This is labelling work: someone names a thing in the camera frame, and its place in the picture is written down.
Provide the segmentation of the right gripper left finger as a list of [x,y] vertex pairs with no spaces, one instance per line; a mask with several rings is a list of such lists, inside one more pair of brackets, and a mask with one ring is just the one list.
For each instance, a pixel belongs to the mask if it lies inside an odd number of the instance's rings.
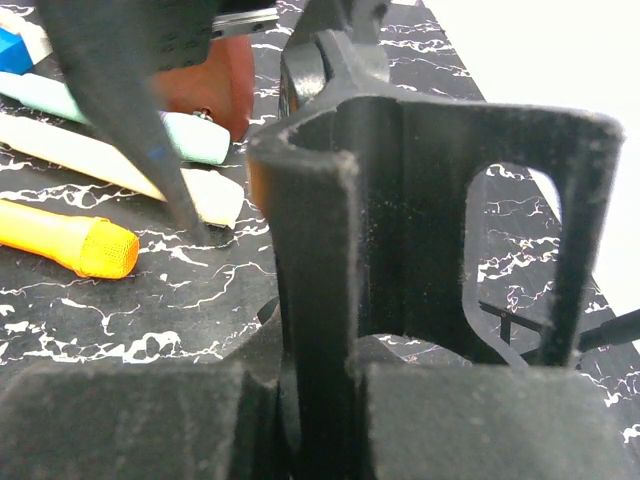
[[223,360],[37,364],[1,396],[5,479],[281,479],[278,308]]

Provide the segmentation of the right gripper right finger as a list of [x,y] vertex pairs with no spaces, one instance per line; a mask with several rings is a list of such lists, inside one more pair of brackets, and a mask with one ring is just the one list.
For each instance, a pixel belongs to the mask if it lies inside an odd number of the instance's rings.
[[365,337],[361,479],[636,479],[595,385],[573,370],[416,366]]

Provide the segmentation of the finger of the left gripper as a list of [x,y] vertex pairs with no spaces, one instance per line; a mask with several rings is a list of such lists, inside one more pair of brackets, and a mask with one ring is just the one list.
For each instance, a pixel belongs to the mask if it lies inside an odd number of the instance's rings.
[[194,243],[206,244],[152,76],[168,62],[159,43],[169,36],[194,41],[189,60],[205,59],[218,2],[39,1],[36,8],[80,111],[163,194]]

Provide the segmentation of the cream microphone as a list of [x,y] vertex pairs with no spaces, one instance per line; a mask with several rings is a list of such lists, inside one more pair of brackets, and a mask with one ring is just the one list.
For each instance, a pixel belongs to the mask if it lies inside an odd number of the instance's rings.
[[[27,117],[1,115],[1,141],[50,163],[162,200],[153,186],[115,147]],[[194,206],[208,224],[233,229],[244,203],[244,188],[215,170],[181,170]]]

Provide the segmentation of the orange microphone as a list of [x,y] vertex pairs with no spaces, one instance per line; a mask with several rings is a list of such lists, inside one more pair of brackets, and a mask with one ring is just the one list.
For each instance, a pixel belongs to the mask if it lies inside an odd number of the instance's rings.
[[55,261],[80,277],[122,279],[135,267],[139,239],[106,218],[63,215],[1,202],[1,244]]

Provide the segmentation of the cream mic round stand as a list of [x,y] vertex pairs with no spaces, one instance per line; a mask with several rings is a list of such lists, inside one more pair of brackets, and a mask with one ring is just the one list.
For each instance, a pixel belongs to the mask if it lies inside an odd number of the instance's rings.
[[[350,359],[365,337],[416,366],[571,370],[622,143],[602,115],[395,87],[385,59],[343,31],[292,35],[281,120],[249,144],[252,195],[276,256],[280,411],[297,479],[361,479]],[[500,160],[545,173],[562,203],[533,364],[490,330],[477,298],[482,178]]]

